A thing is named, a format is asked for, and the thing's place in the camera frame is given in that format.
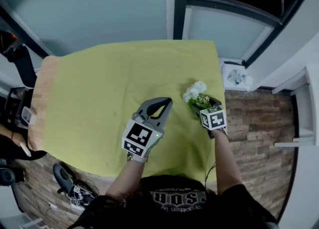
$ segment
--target cable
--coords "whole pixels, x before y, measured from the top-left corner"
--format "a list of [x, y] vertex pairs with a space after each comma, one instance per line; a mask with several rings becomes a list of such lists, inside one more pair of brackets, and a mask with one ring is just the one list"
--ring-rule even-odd
[[208, 173], [207, 173], [207, 175], [206, 175], [206, 178], [205, 178], [205, 188], [206, 188], [206, 182], [207, 182], [207, 179], [208, 179], [208, 175], [209, 175], [210, 171], [211, 171], [212, 169], [214, 169], [215, 167], [216, 167], [216, 162], [214, 162], [213, 166], [209, 169], [209, 171], [208, 171]]
[[49, 203], [50, 208], [48, 208], [48, 209], [45, 211], [45, 213], [43, 213], [43, 212], [41, 211], [41, 209], [40, 209], [40, 205], [39, 205], [39, 203], [38, 203], [38, 201], [37, 201], [37, 198], [35, 197], [35, 194], [34, 194], [33, 189], [32, 189], [27, 183], [16, 183], [16, 184], [14, 184], [14, 185], [26, 185], [26, 186], [31, 190], [31, 192], [32, 192], [32, 194], [33, 194], [33, 197], [34, 197], [34, 199], [35, 199], [35, 201], [36, 201], [36, 204], [37, 204], [37, 206], [38, 206], [38, 210], [39, 210], [40, 213], [41, 213], [42, 215], [44, 215], [44, 216], [47, 216], [47, 215], [48, 215], [48, 211], [49, 211], [49, 210], [54, 210], [54, 211], [60, 211], [60, 212], [62, 212], [62, 213], [64, 213], [64, 214], [70, 214], [70, 215], [79, 217], [78, 215], [72, 214], [72, 213], [70, 213], [70, 212], [65, 212], [65, 211], [61, 210], [60, 208], [58, 208], [57, 206], [56, 206], [57, 208], [55, 209], [49, 202], [48, 202], [48, 203]]
[[42, 215], [44, 215], [44, 216], [47, 216], [47, 215], [48, 215], [48, 211], [51, 210], [52, 208], [48, 208], [48, 209], [45, 211], [45, 213], [43, 213], [42, 210], [40, 209], [40, 205], [39, 205], [39, 203], [38, 203], [37, 198], [35, 197], [35, 194], [34, 194], [33, 189], [32, 189], [27, 183], [15, 183], [14, 185], [26, 185], [26, 186], [31, 190], [31, 192], [32, 192], [32, 194], [33, 194], [33, 197], [34, 197], [35, 202], [36, 202], [36, 204], [37, 204], [37, 206], [38, 206], [39, 212], [40, 212]]
[[98, 191], [97, 193], [95, 193], [96, 195], [100, 195], [100, 191], [99, 191], [99, 189], [95, 186], [95, 184], [94, 184], [94, 182], [92, 181], [92, 180], [90, 180], [90, 179], [86, 179], [85, 181], [84, 181], [84, 183], [86, 183], [87, 181], [91, 181], [92, 182], [92, 184], [93, 184], [93, 186], [92, 186], [92, 190], [93, 190], [93, 188], [96, 188], [96, 190]]
[[61, 210], [59, 207], [57, 207], [57, 208], [54, 208], [52, 205], [50, 205], [50, 207], [51, 207], [51, 209], [52, 210], [54, 210], [55, 212], [56, 211], [59, 211], [59, 212], [62, 212], [62, 213], [64, 213], [64, 215], [65, 214], [70, 214], [70, 215], [73, 215], [73, 216], [75, 216], [75, 217], [79, 217], [78, 215], [75, 215], [75, 214], [73, 214], [73, 213], [70, 213], [70, 212], [65, 212], [65, 211], [63, 211], [63, 210]]

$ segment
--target hand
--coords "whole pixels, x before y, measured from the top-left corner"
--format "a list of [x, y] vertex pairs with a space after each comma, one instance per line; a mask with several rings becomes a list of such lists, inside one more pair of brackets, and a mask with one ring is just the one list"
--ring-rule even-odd
[[13, 141], [18, 147], [21, 147], [20, 143], [23, 143], [24, 145], [26, 145], [23, 136], [22, 136], [20, 133], [17, 133], [17, 132], [14, 132], [14, 133], [12, 134], [12, 141]]

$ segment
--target white box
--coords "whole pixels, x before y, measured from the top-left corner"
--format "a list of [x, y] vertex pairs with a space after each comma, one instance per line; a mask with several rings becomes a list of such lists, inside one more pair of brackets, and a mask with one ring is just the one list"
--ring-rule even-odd
[[203, 127], [214, 130], [227, 126], [226, 111], [222, 106], [215, 106], [200, 111], [200, 119]]
[[27, 124], [35, 124], [36, 114], [32, 109], [23, 107], [21, 117]]
[[228, 76], [233, 70], [237, 70], [241, 74], [247, 75], [247, 71], [244, 66], [234, 65], [234, 64], [225, 64], [225, 72], [223, 74], [223, 84], [224, 84], [225, 90], [247, 91], [244, 81], [240, 82], [238, 85], [235, 85], [228, 80]]

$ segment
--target flower bouquet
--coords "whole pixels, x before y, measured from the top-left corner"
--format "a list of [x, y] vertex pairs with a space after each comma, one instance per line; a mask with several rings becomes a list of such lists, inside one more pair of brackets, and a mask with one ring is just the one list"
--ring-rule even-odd
[[183, 99], [191, 107], [194, 105], [200, 110], [208, 109], [212, 107], [212, 104], [210, 102], [210, 97], [203, 94], [206, 90], [206, 84], [202, 81], [197, 81], [186, 89], [186, 92], [183, 94]]

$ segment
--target person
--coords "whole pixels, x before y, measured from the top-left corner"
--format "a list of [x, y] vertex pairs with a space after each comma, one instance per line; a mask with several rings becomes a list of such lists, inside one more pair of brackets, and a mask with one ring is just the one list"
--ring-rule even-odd
[[[36, 160], [46, 155], [45, 151], [33, 151], [28, 147], [27, 142], [27, 131], [21, 133], [13, 132], [8, 130], [2, 124], [0, 124], [0, 159], [6, 160]], [[21, 148], [20, 143], [23, 143], [30, 150], [31, 156], [27, 156], [24, 150]]]
[[145, 164], [128, 160], [106, 194], [96, 197], [69, 229], [105, 228], [121, 222], [152, 227], [206, 223], [213, 228], [278, 228], [276, 219], [243, 185], [225, 132], [218, 129], [212, 133], [217, 194], [200, 182], [182, 176], [141, 179]]

